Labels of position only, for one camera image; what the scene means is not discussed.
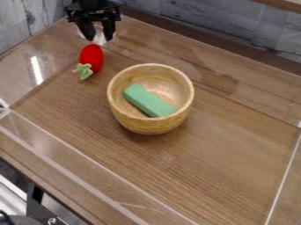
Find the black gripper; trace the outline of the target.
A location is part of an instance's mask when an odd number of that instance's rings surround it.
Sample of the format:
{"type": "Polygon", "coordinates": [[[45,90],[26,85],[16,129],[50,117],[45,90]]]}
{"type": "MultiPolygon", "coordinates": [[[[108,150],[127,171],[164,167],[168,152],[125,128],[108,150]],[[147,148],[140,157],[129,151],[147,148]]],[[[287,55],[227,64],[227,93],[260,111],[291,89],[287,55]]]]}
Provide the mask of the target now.
{"type": "Polygon", "coordinates": [[[115,22],[121,20],[121,5],[112,0],[72,0],[64,6],[66,18],[74,22],[84,38],[93,40],[95,28],[92,21],[103,21],[104,39],[109,41],[115,34],[115,22]]]}

